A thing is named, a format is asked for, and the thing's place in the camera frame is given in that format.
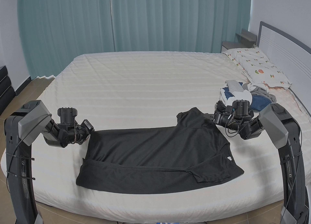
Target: black t-shirt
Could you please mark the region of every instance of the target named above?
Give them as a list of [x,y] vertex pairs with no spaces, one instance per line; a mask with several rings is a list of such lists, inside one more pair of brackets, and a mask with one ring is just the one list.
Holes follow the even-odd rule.
[[244,171],[230,143],[196,107],[177,125],[94,131],[76,184],[123,194],[173,193],[226,183]]

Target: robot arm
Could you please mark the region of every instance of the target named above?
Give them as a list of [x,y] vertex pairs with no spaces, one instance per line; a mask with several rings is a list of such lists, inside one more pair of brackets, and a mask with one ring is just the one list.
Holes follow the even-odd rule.
[[283,176],[284,206],[281,223],[309,223],[309,202],[305,189],[305,169],[299,141],[300,126],[280,104],[266,106],[256,118],[248,112],[249,102],[234,101],[226,110],[216,104],[214,114],[204,117],[216,125],[235,130],[247,140],[258,137],[266,130],[278,149]]
[[17,224],[42,224],[33,192],[31,144],[40,133],[50,146],[65,148],[82,144],[94,130],[88,120],[75,121],[77,110],[58,109],[60,124],[56,124],[42,101],[30,101],[12,113],[4,122],[6,135],[7,183],[10,188]]

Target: tiled floor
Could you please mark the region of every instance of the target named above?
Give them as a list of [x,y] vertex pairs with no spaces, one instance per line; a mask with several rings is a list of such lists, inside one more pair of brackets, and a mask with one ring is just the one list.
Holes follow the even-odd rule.
[[[30,100],[36,100],[37,97],[45,90],[45,88],[53,81],[53,78],[37,78],[29,83],[29,85],[15,97],[5,111],[0,115],[0,156],[5,149],[5,136],[3,134],[3,121],[22,104]],[[5,176],[0,170],[0,223],[10,224],[15,222],[14,210],[10,198],[10,194],[6,189]],[[270,204],[268,206],[226,218],[207,222],[208,224],[278,224],[280,222],[280,212],[282,201]],[[107,221],[89,216],[72,214],[67,211],[49,207],[42,203],[37,203],[45,224],[116,224],[113,221]]]

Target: white wall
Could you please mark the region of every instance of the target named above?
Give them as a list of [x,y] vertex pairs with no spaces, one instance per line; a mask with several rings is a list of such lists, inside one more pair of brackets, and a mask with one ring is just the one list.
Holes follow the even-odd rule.
[[0,0],[0,66],[6,65],[14,90],[29,77],[17,20],[17,0]]
[[264,21],[311,47],[311,0],[252,0],[249,31]]

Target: gray cloth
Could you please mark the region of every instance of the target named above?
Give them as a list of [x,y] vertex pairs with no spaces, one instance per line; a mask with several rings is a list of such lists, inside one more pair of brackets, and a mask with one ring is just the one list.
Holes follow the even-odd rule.
[[[245,89],[245,90],[248,90],[248,87],[247,87],[247,83],[244,83],[242,85],[242,88]],[[252,95],[261,95],[261,96],[264,96],[268,99],[270,99],[270,101],[272,103],[276,103],[276,97],[273,95],[273,94],[268,94],[266,90],[263,90],[262,88],[260,87],[256,87],[254,91],[251,92]]]
[[244,91],[240,83],[238,83],[236,80],[227,80],[225,81],[225,83],[227,83],[230,92],[234,92],[234,91],[243,92]]

